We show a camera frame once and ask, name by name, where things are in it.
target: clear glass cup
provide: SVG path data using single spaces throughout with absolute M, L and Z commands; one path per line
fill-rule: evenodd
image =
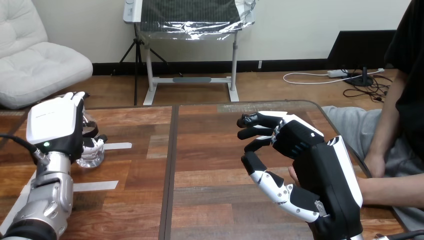
M 80 159 L 76 160 L 76 163 L 83 168 L 95 168 L 99 166 L 105 158 L 105 150 L 101 147 L 98 151 L 82 155 Z
M 96 120 L 87 112 L 84 112 L 82 118 L 82 134 L 87 134 L 94 131 L 97 128 Z M 105 150 L 101 147 L 98 151 L 82 155 L 80 159 L 76 160 L 76 163 L 83 168 L 95 168 L 99 166 L 105 158 Z

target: white armchair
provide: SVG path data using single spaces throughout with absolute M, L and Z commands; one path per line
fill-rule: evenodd
M 0 0 L 0 105 L 22 108 L 92 74 L 88 58 L 47 42 L 31 0 Z

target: white robotic hand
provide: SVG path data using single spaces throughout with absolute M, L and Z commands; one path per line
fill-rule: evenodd
M 28 142 L 44 154 L 55 151 L 69 155 L 71 163 L 99 150 L 107 140 L 105 135 L 94 138 L 97 128 L 83 135 L 84 99 L 88 96 L 85 92 L 68 92 L 32 107 L 26 131 Z
M 284 211 L 306 221 L 315 240 L 362 240 L 362 195 L 341 136 L 324 135 L 295 115 L 279 111 L 243 114 L 239 139 L 262 135 L 245 148 L 241 161 L 259 188 Z M 254 151 L 272 145 L 294 159 L 301 187 L 266 171 Z

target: black t-shirt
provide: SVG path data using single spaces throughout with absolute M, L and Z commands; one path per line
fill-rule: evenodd
M 424 160 L 424 0 L 409 4 L 385 60 L 408 74 L 396 108 L 410 146 Z

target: white tape strip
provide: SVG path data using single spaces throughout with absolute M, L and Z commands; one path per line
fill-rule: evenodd
M 113 149 L 130 149 L 133 146 L 131 142 L 118 142 L 118 143 L 105 143 L 103 146 L 104 150 Z
M 10 209 L 7 216 L 4 218 L 3 223 L 0 225 L 0 233 L 4 235 L 10 225 L 12 224 L 13 219 L 15 218 L 16 214 L 27 204 L 28 201 L 28 195 L 30 193 L 30 185 L 31 181 L 36 178 L 36 172 L 34 172 L 31 176 L 31 178 L 28 180 L 28 183 L 23 187 L 22 191 L 20 191 L 20 195 L 17 198 L 16 202 Z
M 73 192 L 112 190 L 117 187 L 118 182 L 119 181 L 99 181 L 99 182 L 74 183 Z

